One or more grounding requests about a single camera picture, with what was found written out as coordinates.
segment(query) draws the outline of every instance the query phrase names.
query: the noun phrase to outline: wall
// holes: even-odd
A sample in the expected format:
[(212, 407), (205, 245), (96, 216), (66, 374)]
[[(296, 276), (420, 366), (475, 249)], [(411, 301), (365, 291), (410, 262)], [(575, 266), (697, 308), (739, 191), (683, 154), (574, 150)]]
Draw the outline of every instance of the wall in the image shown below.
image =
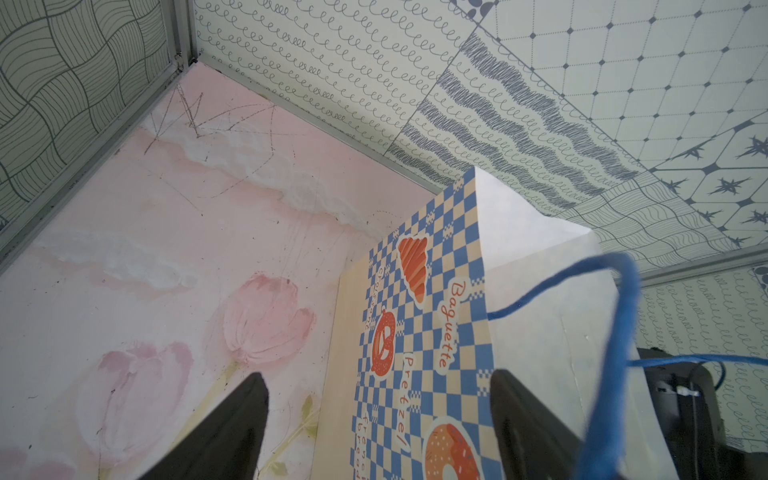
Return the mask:
[(0, 477), (135, 478), (261, 371), (307, 478), (339, 275), (431, 196), (193, 66), (0, 277)]
[(159, 0), (0, 5), (0, 230), (170, 65)]
[(766, 241), (765, 2), (194, 5), (222, 68), (425, 182), (479, 166), (642, 270)]
[[(637, 345), (672, 355), (723, 353), (768, 358), (768, 267), (734, 270), (643, 290)], [(705, 363), (714, 383), (720, 366)], [(729, 445), (768, 452), (768, 372), (727, 363), (717, 404)]]

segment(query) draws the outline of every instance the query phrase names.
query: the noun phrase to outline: patterned wallpaper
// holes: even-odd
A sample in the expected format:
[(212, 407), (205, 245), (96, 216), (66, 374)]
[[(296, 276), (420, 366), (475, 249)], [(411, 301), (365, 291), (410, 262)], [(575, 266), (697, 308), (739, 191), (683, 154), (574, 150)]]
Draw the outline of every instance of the patterned wallpaper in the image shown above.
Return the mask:
[[(723, 353), (768, 358), (768, 266), (643, 289), (637, 345), (673, 355)], [(717, 383), (720, 366), (704, 364)], [(727, 363), (717, 403), (728, 444), (768, 452), (768, 372)]]
[(0, 2), (0, 230), (169, 61), (159, 0)]
[(642, 270), (768, 238), (765, 2), (195, 0), (195, 16), (202, 50), (426, 183), (478, 165)]

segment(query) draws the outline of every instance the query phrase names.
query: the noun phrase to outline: pink tulip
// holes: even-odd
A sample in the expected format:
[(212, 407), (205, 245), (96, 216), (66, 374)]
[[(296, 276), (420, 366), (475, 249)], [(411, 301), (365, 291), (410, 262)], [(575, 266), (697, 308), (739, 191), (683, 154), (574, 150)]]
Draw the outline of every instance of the pink tulip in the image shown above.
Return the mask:
[(19, 447), (0, 449), (0, 478), (4, 480), (73, 480), (75, 473), (74, 466), (61, 460), (49, 458), (27, 465), (27, 452)]
[(27, 452), (19, 447), (0, 449), (0, 478), (19, 478), (25, 463)]
[(160, 352), (144, 343), (101, 357), (75, 406), (80, 434), (100, 467), (135, 457), (167, 432), (191, 366), (192, 352), (179, 342)]
[(315, 324), (309, 309), (296, 309), (299, 289), (285, 278), (257, 273), (227, 301), (224, 340), (238, 363), (256, 366), (301, 349)]

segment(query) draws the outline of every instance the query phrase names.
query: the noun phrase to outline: pink wall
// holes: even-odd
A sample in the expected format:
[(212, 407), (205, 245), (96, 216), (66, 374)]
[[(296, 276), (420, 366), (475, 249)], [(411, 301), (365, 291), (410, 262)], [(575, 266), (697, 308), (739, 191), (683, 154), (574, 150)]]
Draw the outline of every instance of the pink wall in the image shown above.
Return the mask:
[(192, 67), (0, 277), (0, 477), (136, 478), (262, 371), (307, 478), (339, 275), (431, 196)]

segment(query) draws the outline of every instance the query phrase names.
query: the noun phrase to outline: blue cord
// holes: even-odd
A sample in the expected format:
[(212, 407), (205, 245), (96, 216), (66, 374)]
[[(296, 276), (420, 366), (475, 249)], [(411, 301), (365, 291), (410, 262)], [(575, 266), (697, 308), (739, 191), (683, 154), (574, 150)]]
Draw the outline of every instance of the blue cord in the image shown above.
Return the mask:
[(621, 274), (619, 297), (614, 312), (614, 324), (605, 347), (603, 373), (598, 398), (587, 427), (587, 436), (576, 463), (574, 480), (609, 480), (616, 476), (616, 465), (624, 453), (624, 397), (627, 366), (657, 366), (680, 362), (744, 362), (768, 366), (768, 360), (731, 355), (693, 354), (662, 359), (627, 361), (634, 338), (637, 299), (640, 296), (640, 276), (626, 253), (606, 253), (585, 258), (539, 283), (521, 299), (501, 310), (488, 313), (488, 319), (499, 319), (528, 305), (545, 290), (557, 286), (572, 276), (614, 268)]
[(718, 362), (720, 364), (720, 380), (717, 381), (717, 385), (715, 385), (715, 392), (717, 390), (720, 390), (720, 387), (723, 386), (723, 382), (725, 382), (725, 363)]
[(682, 362), (742, 362), (768, 366), (768, 359), (761, 359), (755, 356), (711, 355), (709, 353), (693, 353), (691, 355), (668, 356), (659, 359), (631, 360), (629, 366), (647, 368), (649, 366), (670, 365)]

